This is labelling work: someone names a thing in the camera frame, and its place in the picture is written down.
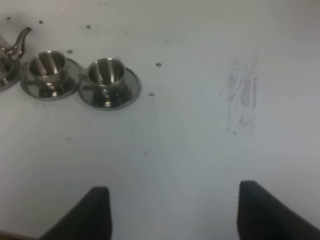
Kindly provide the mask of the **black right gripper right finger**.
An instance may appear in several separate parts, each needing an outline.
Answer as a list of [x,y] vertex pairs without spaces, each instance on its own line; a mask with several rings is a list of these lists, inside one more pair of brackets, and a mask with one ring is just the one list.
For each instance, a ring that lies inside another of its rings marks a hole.
[[320,230],[300,217],[260,184],[239,184],[237,231],[241,240],[318,240]]

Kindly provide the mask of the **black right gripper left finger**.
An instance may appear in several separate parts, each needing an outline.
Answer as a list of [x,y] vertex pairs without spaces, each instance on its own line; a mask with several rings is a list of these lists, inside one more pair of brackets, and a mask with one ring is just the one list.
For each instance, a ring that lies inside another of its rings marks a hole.
[[93,187],[41,240],[110,240],[112,212],[107,187]]

